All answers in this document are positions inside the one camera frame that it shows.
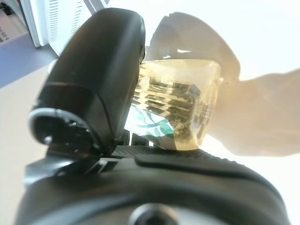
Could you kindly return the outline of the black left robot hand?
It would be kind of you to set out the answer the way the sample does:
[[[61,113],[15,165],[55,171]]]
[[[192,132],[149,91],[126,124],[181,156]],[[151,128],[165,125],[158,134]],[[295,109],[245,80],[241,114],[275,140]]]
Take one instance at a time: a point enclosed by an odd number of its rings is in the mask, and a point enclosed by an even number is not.
[[[213,61],[144,61],[145,26],[106,8],[74,34],[28,121],[17,225],[287,225],[261,175],[199,150],[221,83]]]

